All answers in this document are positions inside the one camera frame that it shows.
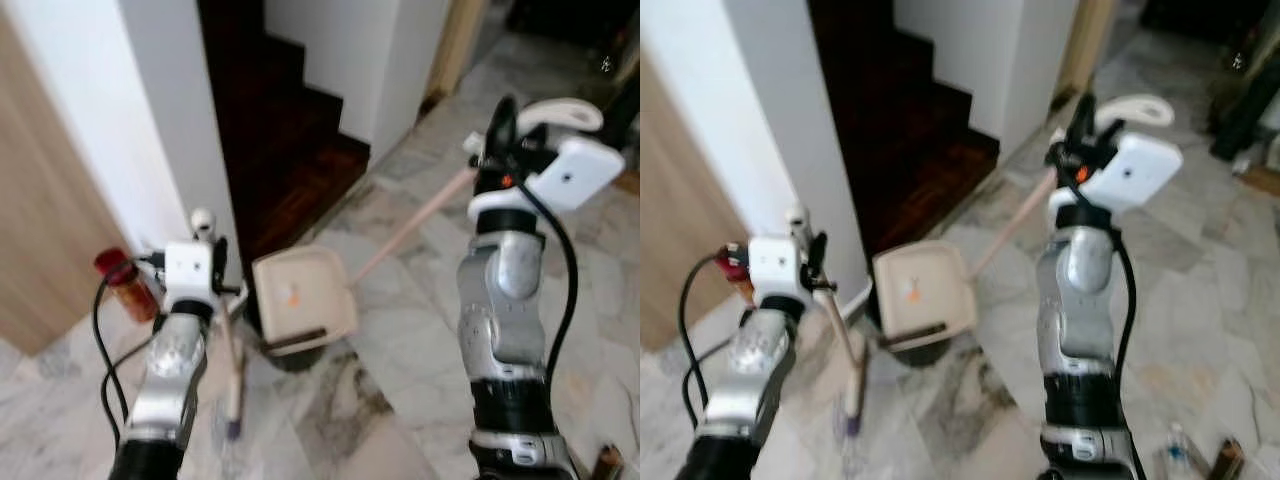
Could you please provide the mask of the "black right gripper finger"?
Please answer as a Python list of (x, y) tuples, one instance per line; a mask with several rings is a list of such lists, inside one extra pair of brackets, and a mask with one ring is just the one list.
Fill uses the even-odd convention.
[(486, 129), (486, 156), (509, 156), (518, 146), (518, 102), (513, 95), (506, 95)]
[(1078, 101), (1071, 120), (1068, 125), (1068, 146), (1080, 147), (1094, 145), (1096, 141), (1096, 96), (1083, 93)]

